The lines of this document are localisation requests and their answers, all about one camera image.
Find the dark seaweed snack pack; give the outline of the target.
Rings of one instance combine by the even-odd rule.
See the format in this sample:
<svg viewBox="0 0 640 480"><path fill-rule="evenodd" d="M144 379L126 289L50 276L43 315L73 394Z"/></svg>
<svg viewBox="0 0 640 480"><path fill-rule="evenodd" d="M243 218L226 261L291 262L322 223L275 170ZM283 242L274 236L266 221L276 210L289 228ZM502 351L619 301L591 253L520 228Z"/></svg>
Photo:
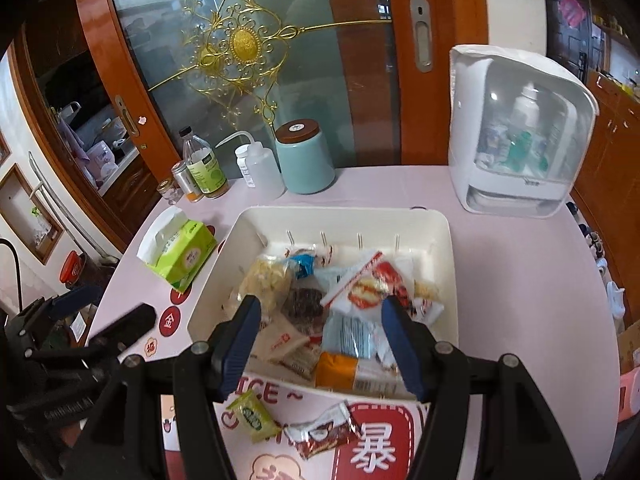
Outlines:
<svg viewBox="0 0 640 480"><path fill-rule="evenodd" d="M321 336L326 322L322 297L322 292L315 288L292 288L281 312L302 334L309 337Z"/></svg>

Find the small glass jar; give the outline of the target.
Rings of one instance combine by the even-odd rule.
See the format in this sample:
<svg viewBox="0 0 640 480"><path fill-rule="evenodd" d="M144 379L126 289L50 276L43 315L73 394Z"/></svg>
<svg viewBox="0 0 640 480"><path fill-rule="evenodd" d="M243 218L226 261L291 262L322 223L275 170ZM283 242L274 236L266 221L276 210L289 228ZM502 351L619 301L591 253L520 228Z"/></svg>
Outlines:
<svg viewBox="0 0 640 480"><path fill-rule="evenodd" d="M157 185L157 192L169 205L175 205L183 196L183 190L173 178L167 178Z"/></svg>

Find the red white snack packet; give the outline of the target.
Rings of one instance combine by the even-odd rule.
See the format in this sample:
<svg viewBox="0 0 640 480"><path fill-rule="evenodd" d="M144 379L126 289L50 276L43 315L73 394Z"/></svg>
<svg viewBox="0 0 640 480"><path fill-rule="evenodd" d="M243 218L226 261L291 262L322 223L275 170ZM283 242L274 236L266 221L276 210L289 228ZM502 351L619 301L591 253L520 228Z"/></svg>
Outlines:
<svg viewBox="0 0 640 480"><path fill-rule="evenodd" d="M411 307L414 295L414 262L409 255L386 256L375 252L364 263L352 270L332 286L322 297L321 304L331 313L354 316L360 320L379 323L382 305L389 296L395 296L401 307Z"/></svg>

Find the orange white snack packet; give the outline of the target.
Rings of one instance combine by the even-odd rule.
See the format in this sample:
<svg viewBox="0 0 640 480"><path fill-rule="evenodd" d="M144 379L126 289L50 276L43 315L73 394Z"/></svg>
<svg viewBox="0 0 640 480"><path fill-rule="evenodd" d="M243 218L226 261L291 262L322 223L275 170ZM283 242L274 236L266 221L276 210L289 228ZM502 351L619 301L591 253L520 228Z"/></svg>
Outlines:
<svg viewBox="0 0 640 480"><path fill-rule="evenodd" d="M372 398L414 400L401 374L386 370L375 360L322 352L314 369L317 388L372 396Z"/></svg>

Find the clear bottle green label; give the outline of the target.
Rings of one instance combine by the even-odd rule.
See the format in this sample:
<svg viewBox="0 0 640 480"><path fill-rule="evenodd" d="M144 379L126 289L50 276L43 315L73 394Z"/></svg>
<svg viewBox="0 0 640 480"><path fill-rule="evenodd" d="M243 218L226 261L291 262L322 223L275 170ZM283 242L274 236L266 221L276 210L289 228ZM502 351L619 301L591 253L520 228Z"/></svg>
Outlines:
<svg viewBox="0 0 640 480"><path fill-rule="evenodd" d="M182 158L201 192L209 198L226 194L229 189L228 179L212 147L190 126L182 128L179 136L182 140Z"/></svg>

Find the white plastic storage bin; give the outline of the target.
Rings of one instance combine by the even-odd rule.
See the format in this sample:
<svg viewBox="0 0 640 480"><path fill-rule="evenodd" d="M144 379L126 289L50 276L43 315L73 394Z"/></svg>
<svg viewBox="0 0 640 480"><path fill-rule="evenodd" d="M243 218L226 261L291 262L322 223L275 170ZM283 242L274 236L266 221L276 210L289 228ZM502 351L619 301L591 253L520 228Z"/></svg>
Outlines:
<svg viewBox="0 0 640 480"><path fill-rule="evenodd" d="M446 217L436 210L341 207L252 207L224 238L213 270L188 323L192 340L205 340L227 321L228 300L259 257L281 258L314 249L320 256L307 288L336 299L345 313L346 286L373 257L389 262L409 295L420 288L441 304L430 330L438 340L459 342L454 248Z"/></svg>

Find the red bucket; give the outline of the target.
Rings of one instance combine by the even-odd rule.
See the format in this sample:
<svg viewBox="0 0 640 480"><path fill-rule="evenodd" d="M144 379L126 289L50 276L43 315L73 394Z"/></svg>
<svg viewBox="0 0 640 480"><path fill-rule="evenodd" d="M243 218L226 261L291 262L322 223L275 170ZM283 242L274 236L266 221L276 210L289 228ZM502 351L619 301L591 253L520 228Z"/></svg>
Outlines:
<svg viewBox="0 0 640 480"><path fill-rule="evenodd" d="M78 252L75 252L74 250L72 250L71 252L68 253L62 265L58 279L67 288L73 287L81 277L85 264L86 264L85 255L78 254Z"/></svg>

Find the light blue printed snack bag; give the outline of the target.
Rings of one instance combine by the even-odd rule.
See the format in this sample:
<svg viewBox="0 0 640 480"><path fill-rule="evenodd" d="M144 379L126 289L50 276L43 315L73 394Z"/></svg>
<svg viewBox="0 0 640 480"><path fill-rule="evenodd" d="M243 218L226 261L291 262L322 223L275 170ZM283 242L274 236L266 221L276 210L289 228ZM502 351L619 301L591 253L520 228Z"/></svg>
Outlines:
<svg viewBox="0 0 640 480"><path fill-rule="evenodd" d="M375 360L385 368L396 366L393 351L381 324L340 312L333 312L326 319L321 348L324 352L360 360Z"/></svg>

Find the white squeeze bottle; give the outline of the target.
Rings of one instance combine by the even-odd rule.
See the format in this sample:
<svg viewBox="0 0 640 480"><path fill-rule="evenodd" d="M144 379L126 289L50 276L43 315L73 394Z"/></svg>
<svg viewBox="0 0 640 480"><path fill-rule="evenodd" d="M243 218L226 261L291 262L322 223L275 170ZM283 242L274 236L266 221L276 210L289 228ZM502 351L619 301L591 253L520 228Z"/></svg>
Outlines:
<svg viewBox="0 0 640 480"><path fill-rule="evenodd" d="M256 141L249 132L235 131L219 141L215 148L239 138L244 138L246 142L239 145L234 154L245 184L265 200L275 200L283 195L286 187L273 151Z"/></svg>

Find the yellow noodle snack packet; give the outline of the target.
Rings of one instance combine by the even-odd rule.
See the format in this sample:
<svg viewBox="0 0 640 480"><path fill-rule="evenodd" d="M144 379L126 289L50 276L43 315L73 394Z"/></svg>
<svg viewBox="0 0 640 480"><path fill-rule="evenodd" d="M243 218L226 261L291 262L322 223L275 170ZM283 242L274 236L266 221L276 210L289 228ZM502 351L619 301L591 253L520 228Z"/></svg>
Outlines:
<svg viewBox="0 0 640 480"><path fill-rule="evenodd" d="M288 298L293 280L295 264L285 258L259 256L248 268L240 286L233 289L224 306L232 316L244 297L254 296L262 309L262 322L269 323L280 311Z"/></svg>

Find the brown red candy wrapper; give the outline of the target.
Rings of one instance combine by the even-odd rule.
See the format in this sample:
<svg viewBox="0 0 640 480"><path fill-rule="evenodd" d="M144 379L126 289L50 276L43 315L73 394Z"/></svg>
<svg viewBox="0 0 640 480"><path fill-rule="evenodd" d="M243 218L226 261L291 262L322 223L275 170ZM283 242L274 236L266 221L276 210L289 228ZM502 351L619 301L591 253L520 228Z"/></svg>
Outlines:
<svg viewBox="0 0 640 480"><path fill-rule="evenodd" d="M285 437L303 460L357 441L360 426L346 402L337 403L310 422L299 422L283 429Z"/></svg>

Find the green tissue pack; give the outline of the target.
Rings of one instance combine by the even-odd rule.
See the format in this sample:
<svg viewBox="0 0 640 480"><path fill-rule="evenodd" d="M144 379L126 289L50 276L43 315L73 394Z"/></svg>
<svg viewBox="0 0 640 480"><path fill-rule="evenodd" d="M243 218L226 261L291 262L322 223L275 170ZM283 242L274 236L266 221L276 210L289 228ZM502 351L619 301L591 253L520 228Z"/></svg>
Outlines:
<svg viewBox="0 0 640 480"><path fill-rule="evenodd" d="M206 224L189 219L182 209L171 205L144 233L137 258L182 294L217 245Z"/></svg>

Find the clear cup snack container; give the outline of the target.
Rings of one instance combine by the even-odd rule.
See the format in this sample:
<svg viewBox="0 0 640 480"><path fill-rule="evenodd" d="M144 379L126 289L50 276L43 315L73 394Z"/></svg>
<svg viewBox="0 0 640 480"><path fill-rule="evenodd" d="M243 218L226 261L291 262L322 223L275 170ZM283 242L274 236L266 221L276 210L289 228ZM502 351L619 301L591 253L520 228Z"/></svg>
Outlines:
<svg viewBox="0 0 640 480"><path fill-rule="evenodd" d="M311 380L321 350L283 314L276 313L258 330L251 356L259 361L284 366L297 376Z"/></svg>

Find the white cosmetics organizer cabinet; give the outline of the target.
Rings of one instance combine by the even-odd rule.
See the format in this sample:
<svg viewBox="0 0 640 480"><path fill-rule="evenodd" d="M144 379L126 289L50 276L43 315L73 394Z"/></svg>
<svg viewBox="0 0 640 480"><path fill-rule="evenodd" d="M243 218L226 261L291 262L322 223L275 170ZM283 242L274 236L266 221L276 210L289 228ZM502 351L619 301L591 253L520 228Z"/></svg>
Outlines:
<svg viewBox="0 0 640 480"><path fill-rule="evenodd" d="M545 219L567 201L599 104L559 63L535 52L458 44L449 53L448 166L472 214Z"/></svg>

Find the blue candy wrapper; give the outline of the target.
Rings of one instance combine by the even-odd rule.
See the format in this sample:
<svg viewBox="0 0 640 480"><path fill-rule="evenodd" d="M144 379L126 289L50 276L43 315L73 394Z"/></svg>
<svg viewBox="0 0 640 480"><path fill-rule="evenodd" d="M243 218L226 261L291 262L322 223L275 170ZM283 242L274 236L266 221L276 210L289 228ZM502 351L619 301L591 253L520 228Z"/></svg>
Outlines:
<svg viewBox="0 0 640 480"><path fill-rule="evenodd" d="M292 255L288 258L288 261L294 270L296 280L303 280L314 274L316 257L311 252L300 252L299 254Z"/></svg>

